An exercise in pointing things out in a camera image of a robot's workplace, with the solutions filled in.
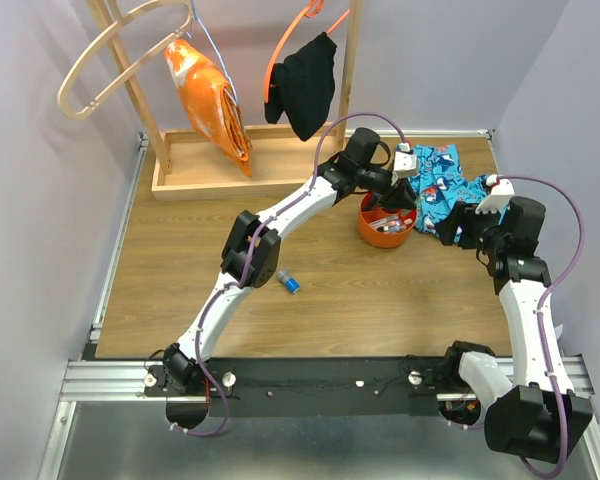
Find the grey glue stick blue cap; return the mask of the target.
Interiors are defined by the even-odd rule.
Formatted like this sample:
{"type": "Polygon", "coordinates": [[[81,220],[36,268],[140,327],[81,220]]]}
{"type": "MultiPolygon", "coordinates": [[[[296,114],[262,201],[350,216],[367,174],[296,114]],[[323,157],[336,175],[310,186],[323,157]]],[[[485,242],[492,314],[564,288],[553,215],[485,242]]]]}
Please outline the grey glue stick blue cap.
{"type": "Polygon", "coordinates": [[[295,294],[300,289],[299,283],[286,269],[281,269],[278,271],[276,278],[290,294],[295,294]]]}

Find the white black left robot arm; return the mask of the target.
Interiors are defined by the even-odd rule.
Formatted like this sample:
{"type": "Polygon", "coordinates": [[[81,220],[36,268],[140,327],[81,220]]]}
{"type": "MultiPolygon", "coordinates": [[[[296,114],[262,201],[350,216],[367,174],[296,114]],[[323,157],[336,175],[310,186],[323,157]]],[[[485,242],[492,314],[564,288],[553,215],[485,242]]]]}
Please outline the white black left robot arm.
{"type": "Polygon", "coordinates": [[[379,196],[387,209],[412,210],[416,195],[407,178],[417,172],[412,145],[402,139],[391,150],[373,130],[360,127],[344,149],[314,168],[312,176],[276,205],[235,219],[222,250],[216,283],[191,326],[165,348],[168,384],[181,395],[210,378],[206,362],[237,308],[276,273],[282,242],[302,224],[356,190],[379,196]]]}

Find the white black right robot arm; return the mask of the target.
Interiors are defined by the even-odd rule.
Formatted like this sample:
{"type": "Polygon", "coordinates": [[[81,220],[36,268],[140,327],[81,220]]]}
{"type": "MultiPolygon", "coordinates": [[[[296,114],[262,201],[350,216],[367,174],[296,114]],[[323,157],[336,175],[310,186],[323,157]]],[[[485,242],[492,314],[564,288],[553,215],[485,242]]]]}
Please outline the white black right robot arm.
{"type": "Polygon", "coordinates": [[[590,400],[576,395],[557,345],[549,291],[554,283],[535,253],[545,213],[542,203],[520,196],[493,210],[458,201],[437,223],[443,244],[487,256],[513,360],[513,375],[507,377],[487,348],[455,343],[451,350],[459,357],[439,371],[447,389],[473,390],[491,450],[559,466],[587,429],[593,409],[590,400]]]}

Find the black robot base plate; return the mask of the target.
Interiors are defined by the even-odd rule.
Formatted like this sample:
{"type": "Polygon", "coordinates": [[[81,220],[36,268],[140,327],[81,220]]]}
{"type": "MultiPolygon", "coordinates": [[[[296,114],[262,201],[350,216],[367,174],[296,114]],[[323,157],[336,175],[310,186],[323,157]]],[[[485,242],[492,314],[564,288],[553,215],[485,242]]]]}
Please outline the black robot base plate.
{"type": "Polygon", "coordinates": [[[442,357],[217,357],[207,367],[211,379],[195,369],[180,386],[156,363],[144,392],[186,402],[185,418],[410,415],[472,425],[482,412],[442,357]]]}

